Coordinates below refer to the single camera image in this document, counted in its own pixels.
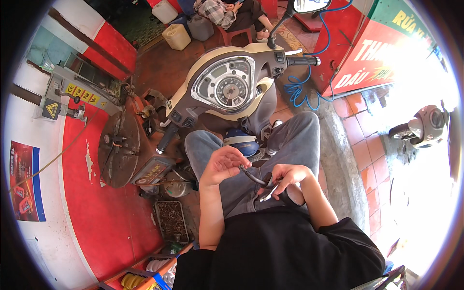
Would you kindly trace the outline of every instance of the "black t-shirt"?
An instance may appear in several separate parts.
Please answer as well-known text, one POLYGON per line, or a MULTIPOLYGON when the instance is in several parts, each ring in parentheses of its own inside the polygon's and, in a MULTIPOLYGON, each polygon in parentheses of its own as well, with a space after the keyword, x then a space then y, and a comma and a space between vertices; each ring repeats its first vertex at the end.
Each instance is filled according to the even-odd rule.
POLYGON ((308 214, 280 206, 225 224, 216 251, 179 257, 173 290, 351 289, 384 271, 382 254, 350 218, 315 232, 308 214))

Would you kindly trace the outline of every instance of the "rearview mirror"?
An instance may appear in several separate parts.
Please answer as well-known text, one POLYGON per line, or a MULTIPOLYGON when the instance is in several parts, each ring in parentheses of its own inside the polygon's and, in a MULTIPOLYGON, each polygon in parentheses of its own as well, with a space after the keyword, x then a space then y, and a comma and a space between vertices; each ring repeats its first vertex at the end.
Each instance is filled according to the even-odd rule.
POLYGON ((327 8, 332 0, 295 0, 293 9, 296 13, 310 13, 327 8))

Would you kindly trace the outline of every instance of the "yellow spring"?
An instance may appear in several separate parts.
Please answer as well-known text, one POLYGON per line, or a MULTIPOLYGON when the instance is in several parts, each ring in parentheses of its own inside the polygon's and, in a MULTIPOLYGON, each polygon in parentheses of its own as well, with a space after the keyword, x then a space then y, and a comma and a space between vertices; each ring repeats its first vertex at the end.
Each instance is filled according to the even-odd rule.
MULTIPOLYGON (((134 275, 131 273, 127 273, 124 278, 122 278, 121 285, 124 287, 123 290, 132 290, 134 289, 138 284, 142 283, 143 280, 145 280, 144 277, 139 276, 139 275, 134 275)), ((148 287, 146 290, 153 289, 155 287, 158 287, 158 284, 155 282, 153 283, 150 287, 148 287)))

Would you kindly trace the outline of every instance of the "blue air hose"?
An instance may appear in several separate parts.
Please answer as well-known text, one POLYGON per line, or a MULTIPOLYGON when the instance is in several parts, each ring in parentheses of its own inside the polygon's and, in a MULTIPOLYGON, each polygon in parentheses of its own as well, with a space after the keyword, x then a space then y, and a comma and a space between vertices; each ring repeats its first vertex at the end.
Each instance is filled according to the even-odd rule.
MULTIPOLYGON (((324 47, 324 49, 322 49, 320 52, 313 52, 313 53, 303 53, 303 56, 311 56, 311 55, 316 55, 316 54, 320 54, 320 53, 323 53, 324 51, 326 51, 328 48, 329 48, 329 45, 330 45, 330 31, 329 29, 327 28, 327 24, 325 23, 324 21, 324 17, 322 16, 323 13, 325 12, 330 12, 330 11, 339 11, 339 10, 343 10, 343 9, 346 9, 348 8, 351 4, 353 3, 353 0, 350 0, 350 2, 345 5, 345 6, 342 6, 340 8, 333 8, 333 9, 327 9, 327 10, 324 10, 321 12, 321 14, 319 15, 319 17, 321 18, 321 21, 322 21, 322 24, 324 24, 324 27, 325 27, 325 30, 327 31, 327 36, 328 36, 328 40, 327 40, 327 45, 324 47)), ((309 78, 311 77, 311 66, 308 65, 308 68, 309 68, 309 74, 308 74, 308 77, 303 80, 303 81, 300 81, 299 78, 295 77, 295 76, 289 76, 287 79, 288 81, 290 82, 289 84, 285 84, 284 85, 284 90, 287 94, 290 95, 290 101, 293 103, 293 106, 295 106, 295 108, 298 108, 299 106, 301 106, 304 102, 306 102, 308 104, 308 107, 315 111, 319 108, 319 105, 321 104, 321 99, 327 101, 327 102, 332 102, 334 100, 334 90, 332 88, 332 80, 334 79, 335 77, 335 74, 338 72, 338 70, 335 70, 334 71, 334 74, 332 75, 332 77, 330 78, 330 82, 329 82, 329 85, 330 85, 330 90, 332 91, 332 96, 331 98, 329 99, 326 99, 324 98, 318 91, 316 91, 316 94, 317 94, 317 106, 315 108, 311 107, 311 105, 309 104, 309 99, 308 99, 308 94, 306 94, 304 96, 304 99, 299 103, 297 104, 296 103, 296 99, 298 99, 300 97, 300 94, 302 93, 303 91, 303 84, 305 82, 307 82, 309 80, 309 78)))

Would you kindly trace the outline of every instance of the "person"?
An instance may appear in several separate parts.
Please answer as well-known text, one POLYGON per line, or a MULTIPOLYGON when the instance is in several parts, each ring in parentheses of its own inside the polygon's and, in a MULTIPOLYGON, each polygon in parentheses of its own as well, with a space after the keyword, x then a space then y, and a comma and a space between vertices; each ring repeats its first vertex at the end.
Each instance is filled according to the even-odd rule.
POLYGON ((269 32, 274 28, 267 18, 261 4, 256 0, 196 0, 193 7, 195 11, 204 17, 208 17, 212 23, 222 27, 227 32, 242 30, 255 25, 257 42, 266 42, 269 32))
POLYGON ((322 192, 319 138, 317 116, 299 113, 272 129, 267 149, 277 153, 254 168, 209 132, 187 135, 200 181, 200 249, 179 256, 173 290, 351 289, 382 276, 380 251, 350 218, 338 220, 322 192), (261 179, 282 177, 274 198, 259 202, 263 190, 240 164, 261 179), (285 206, 279 194, 297 182, 306 205, 285 206))

